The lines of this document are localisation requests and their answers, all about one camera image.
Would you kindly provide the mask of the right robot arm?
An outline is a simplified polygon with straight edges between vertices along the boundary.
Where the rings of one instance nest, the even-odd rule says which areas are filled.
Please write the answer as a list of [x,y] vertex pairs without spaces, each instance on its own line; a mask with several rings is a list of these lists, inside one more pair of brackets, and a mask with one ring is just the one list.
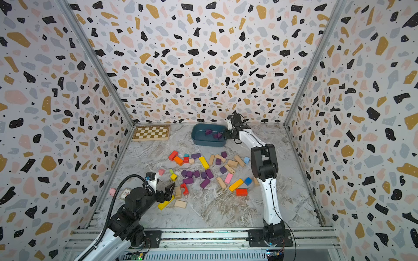
[[279,170],[276,149],[258,138],[247,120],[238,112],[227,117],[226,139],[239,140],[251,151],[251,170],[261,187],[263,199],[263,240],[277,245],[285,237],[285,222],[280,214],[276,178]]

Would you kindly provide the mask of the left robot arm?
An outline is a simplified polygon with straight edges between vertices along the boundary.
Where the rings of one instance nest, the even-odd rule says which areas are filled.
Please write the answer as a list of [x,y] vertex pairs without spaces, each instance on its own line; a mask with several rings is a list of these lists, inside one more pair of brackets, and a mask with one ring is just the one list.
[[134,188],[125,196],[125,203],[105,223],[100,235],[84,250],[77,261],[115,261],[129,248],[151,248],[152,241],[146,238],[141,217],[156,203],[168,203],[173,199],[175,184],[163,191],[153,192],[157,185]]

